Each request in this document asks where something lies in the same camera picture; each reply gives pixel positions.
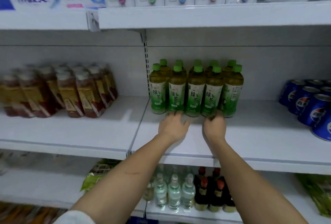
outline green tea label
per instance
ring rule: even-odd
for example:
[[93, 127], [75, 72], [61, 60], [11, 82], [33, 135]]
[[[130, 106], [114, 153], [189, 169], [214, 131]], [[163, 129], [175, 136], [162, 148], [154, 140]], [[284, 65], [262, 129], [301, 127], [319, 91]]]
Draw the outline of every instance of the green tea label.
[[223, 86], [221, 98], [221, 111], [224, 117], [232, 117], [236, 112], [237, 103], [239, 100], [242, 85], [229, 85]]
[[164, 113], [166, 111], [166, 82], [149, 84], [152, 110], [155, 113]]
[[198, 116], [200, 114], [204, 88], [204, 84], [188, 84], [188, 100], [186, 106], [186, 113], [189, 116]]
[[212, 113], [219, 102], [223, 86], [212, 86], [206, 84], [205, 100], [202, 106], [202, 115], [206, 116]]
[[185, 84], [169, 84], [169, 110], [183, 111], [185, 98]]

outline green bottle cap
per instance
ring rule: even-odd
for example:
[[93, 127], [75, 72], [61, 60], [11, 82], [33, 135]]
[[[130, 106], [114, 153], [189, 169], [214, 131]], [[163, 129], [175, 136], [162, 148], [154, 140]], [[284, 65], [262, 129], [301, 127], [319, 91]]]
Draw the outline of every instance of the green bottle cap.
[[219, 72], [221, 72], [221, 70], [222, 70], [222, 68], [219, 67], [219, 66], [214, 66], [213, 67], [213, 72], [219, 73]]
[[154, 71], [159, 71], [161, 69], [161, 65], [160, 64], [153, 64], [153, 70]]
[[162, 66], [167, 65], [167, 60], [166, 59], [160, 59], [160, 65], [162, 65]]
[[210, 60], [209, 66], [212, 66], [212, 67], [218, 66], [218, 61], [217, 60]]
[[236, 64], [233, 68], [232, 71], [233, 72], [241, 72], [243, 69], [243, 66], [241, 64]]
[[178, 65], [178, 66], [181, 66], [181, 67], [183, 67], [183, 60], [176, 60], [176, 63], [175, 63], [175, 65]]
[[194, 65], [193, 66], [199, 66], [199, 65], [202, 65], [201, 60], [200, 59], [194, 60]]
[[180, 65], [175, 65], [174, 67], [173, 67], [173, 71], [182, 71], [182, 67], [180, 66]]
[[233, 67], [233, 66], [236, 65], [236, 63], [237, 63], [237, 60], [231, 59], [231, 60], [228, 61], [228, 66]]
[[194, 66], [194, 71], [195, 72], [202, 72], [202, 66], [199, 65], [199, 66]]

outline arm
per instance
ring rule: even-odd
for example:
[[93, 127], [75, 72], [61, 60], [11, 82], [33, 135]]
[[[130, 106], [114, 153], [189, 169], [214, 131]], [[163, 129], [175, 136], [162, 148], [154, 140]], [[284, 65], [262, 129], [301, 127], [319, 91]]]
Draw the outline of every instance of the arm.
[[226, 122], [206, 118], [204, 132], [217, 154], [231, 196], [246, 224], [308, 224], [294, 206], [253, 170], [225, 141]]
[[85, 212], [98, 224], [125, 223], [165, 151], [185, 137], [190, 124], [181, 123], [181, 114], [169, 113], [160, 123], [159, 133], [114, 167], [75, 203], [72, 210]]

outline white sleeve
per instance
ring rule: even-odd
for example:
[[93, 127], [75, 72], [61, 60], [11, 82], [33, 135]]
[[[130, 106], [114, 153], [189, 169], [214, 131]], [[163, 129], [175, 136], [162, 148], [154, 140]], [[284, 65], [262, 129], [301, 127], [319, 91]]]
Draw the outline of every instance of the white sleeve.
[[87, 214], [71, 210], [61, 215], [54, 224], [95, 224]]

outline person's right arm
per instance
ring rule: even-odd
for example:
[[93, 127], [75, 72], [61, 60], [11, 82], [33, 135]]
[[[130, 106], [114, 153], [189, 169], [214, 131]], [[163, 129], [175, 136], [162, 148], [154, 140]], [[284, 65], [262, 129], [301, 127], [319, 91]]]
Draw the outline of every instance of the person's right arm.
[[245, 224], [308, 224], [296, 208], [253, 170], [226, 142], [220, 113], [206, 118], [204, 132], [221, 164], [236, 208]]

